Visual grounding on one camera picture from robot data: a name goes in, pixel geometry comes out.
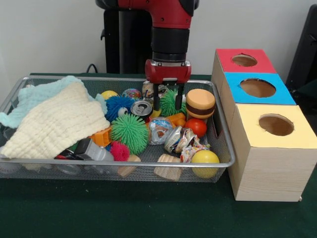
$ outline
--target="wire mesh basket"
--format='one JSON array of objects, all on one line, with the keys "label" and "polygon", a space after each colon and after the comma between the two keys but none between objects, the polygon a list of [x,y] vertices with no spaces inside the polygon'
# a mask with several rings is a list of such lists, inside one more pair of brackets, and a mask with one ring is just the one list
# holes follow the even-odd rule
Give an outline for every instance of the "wire mesh basket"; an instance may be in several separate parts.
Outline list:
[{"label": "wire mesh basket", "polygon": [[[51,83],[61,79],[60,76],[28,76],[20,79],[0,107],[0,112],[8,114],[17,107],[18,92],[28,85]],[[78,77],[95,97],[98,93],[113,90],[121,94],[125,89],[142,90],[144,79],[131,78],[99,78]],[[178,181],[178,182],[217,182],[227,167],[235,162],[229,130],[223,114],[217,89],[210,81],[190,80],[185,84],[185,93],[192,89],[205,89],[212,92],[216,99],[214,115],[208,119],[208,131],[201,138],[202,144],[209,144],[220,160],[219,164],[207,163],[158,163],[162,154],[169,154],[164,146],[148,145],[146,150],[138,155],[141,162],[103,162],[103,161],[73,161],[73,160],[26,160],[0,158],[0,178],[18,179],[81,179],[81,180],[122,180],[122,181]],[[15,130],[0,124],[0,147],[14,134]],[[201,173],[213,174],[212,178],[201,178],[194,174],[193,169]],[[122,177],[118,170],[131,170],[130,175]],[[166,179],[158,176],[168,173]]]}]

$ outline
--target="blue box lid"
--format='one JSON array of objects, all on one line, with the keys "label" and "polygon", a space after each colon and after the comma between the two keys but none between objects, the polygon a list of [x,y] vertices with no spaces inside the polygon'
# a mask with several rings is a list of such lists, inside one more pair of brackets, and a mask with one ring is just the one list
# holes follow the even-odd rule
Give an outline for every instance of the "blue box lid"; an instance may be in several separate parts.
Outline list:
[{"label": "blue box lid", "polygon": [[[236,103],[296,105],[276,73],[225,73],[225,76]],[[250,91],[247,93],[248,89],[255,90],[260,97],[252,96],[254,93]]]}]

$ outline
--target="circular hole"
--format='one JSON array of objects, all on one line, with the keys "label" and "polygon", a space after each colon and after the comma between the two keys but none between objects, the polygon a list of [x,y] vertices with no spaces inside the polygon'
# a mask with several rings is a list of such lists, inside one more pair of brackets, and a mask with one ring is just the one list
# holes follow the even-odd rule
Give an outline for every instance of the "circular hole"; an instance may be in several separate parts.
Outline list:
[{"label": "circular hole", "polygon": [[264,115],[259,120],[260,127],[273,135],[286,136],[294,131],[293,123],[278,114]]},{"label": "circular hole", "polygon": [[232,61],[243,67],[252,67],[258,63],[258,61],[249,55],[240,54],[232,58]]},{"label": "circular hole", "polygon": [[268,98],[276,93],[276,88],[272,84],[258,78],[243,80],[240,86],[247,94],[257,98]]}]

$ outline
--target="shape sorter box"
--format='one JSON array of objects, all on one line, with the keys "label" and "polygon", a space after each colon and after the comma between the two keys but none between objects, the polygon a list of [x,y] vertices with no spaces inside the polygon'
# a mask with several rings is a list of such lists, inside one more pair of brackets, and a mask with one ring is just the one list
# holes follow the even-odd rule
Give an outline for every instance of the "shape sorter box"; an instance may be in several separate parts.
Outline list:
[{"label": "shape sorter box", "polygon": [[221,103],[229,128],[236,103],[296,105],[276,73],[225,73]]},{"label": "shape sorter box", "polygon": [[216,49],[211,81],[221,94],[225,73],[276,73],[263,50]]},{"label": "shape sorter box", "polygon": [[317,138],[299,106],[237,104],[231,137],[236,200],[299,201],[317,163]]}]

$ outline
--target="red ball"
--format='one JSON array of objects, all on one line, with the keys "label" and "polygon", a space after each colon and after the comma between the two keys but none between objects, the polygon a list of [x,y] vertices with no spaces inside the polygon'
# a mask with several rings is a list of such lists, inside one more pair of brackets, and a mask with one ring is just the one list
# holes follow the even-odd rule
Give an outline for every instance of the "red ball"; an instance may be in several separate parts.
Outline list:
[{"label": "red ball", "polygon": [[199,138],[203,137],[207,132],[206,123],[197,118],[189,119],[185,124],[185,128],[191,128]]}]

